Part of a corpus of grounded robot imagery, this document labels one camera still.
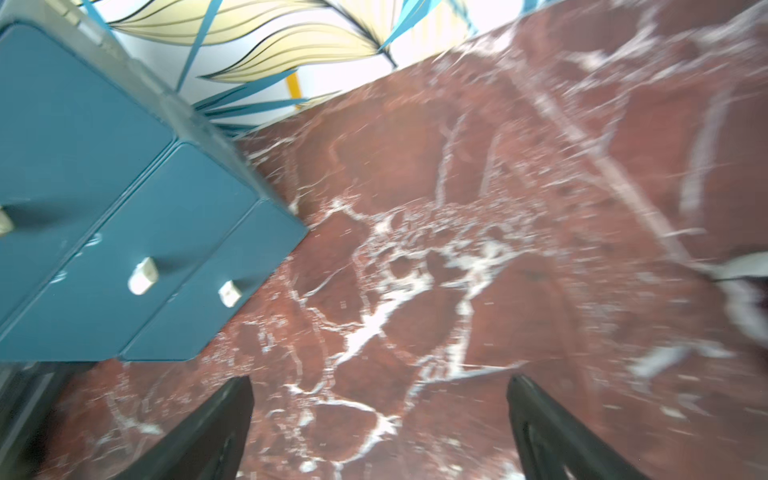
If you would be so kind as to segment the teal drawer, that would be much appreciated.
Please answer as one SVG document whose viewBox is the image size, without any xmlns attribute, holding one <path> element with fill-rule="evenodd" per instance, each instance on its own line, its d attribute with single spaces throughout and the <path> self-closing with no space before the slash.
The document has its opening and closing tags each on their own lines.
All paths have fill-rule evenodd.
<svg viewBox="0 0 768 480">
<path fill-rule="evenodd" d="M 196 147 L 176 147 L 2 333 L 1 359 L 117 356 L 256 199 Z"/>
<path fill-rule="evenodd" d="M 1 34 L 1 318 L 49 277 L 172 130 L 39 29 Z"/>
<path fill-rule="evenodd" d="M 308 233 L 284 208 L 254 206 L 120 354 L 186 361 L 208 345 Z"/>
</svg>

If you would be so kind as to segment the teal top drawer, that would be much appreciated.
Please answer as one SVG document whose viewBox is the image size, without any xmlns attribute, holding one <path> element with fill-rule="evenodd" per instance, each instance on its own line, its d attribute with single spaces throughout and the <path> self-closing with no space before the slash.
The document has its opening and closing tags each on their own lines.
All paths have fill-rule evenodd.
<svg viewBox="0 0 768 480">
<path fill-rule="evenodd" d="M 39 29 L 1 34 L 1 318 L 49 277 L 172 130 Z"/>
</svg>

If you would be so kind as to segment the teal bottom drawer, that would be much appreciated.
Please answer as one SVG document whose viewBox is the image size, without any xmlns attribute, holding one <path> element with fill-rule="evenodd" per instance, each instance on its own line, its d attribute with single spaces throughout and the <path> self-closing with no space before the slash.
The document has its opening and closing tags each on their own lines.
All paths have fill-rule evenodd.
<svg viewBox="0 0 768 480">
<path fill-rule="evenodd" d="M 284 208 L 254 206 L 120 354 L 186 361 L 208 345 L 308 233 Z"/>
</svg>

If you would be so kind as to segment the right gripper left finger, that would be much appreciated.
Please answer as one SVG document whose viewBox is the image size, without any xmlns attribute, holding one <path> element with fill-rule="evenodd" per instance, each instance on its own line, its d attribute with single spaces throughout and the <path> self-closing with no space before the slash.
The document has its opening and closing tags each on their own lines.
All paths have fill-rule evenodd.
<svg viewBox="0 0 768 480">
<path fill-rule="evenodd" d="M 234 479 L 245 450 L 254 397 L 247 376 L 233 377 L 118 479 Z"/>
</svg>

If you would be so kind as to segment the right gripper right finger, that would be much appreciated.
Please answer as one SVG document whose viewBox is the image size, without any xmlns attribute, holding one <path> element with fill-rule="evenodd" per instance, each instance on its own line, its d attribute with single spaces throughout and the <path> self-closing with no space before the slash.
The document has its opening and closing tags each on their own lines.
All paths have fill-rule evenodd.
<svg viewBox="0 0 768 480">
<path fill-rule="evenodd" d="M 506 398 L 527 479 L 644 479 L 646 476 L 525 375 Z"/>
</svg>

